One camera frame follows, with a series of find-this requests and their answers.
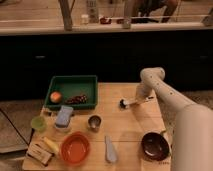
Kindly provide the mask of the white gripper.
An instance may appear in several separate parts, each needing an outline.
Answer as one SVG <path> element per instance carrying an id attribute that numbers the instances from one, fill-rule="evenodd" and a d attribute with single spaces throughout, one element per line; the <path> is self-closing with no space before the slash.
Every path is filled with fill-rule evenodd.
<path id="1" fill-rule="evenodd" d="M 136 88 L 136 100 L 144 102 L 151 94 L 152 89 L 146 84 L 139 84 Z"/>

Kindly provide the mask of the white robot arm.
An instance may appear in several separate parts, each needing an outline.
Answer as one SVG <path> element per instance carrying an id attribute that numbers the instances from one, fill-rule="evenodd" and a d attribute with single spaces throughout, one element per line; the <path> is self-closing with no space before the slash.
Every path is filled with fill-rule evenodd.
<path id="1" fill-rule="evenodd" d="M 154 90 L 176 112 L 171 171 L 213 171 L 213 110 L 166 84 L 161 67 L 142 69 L 140 78 L 138 103 L 143 103 Z"/>

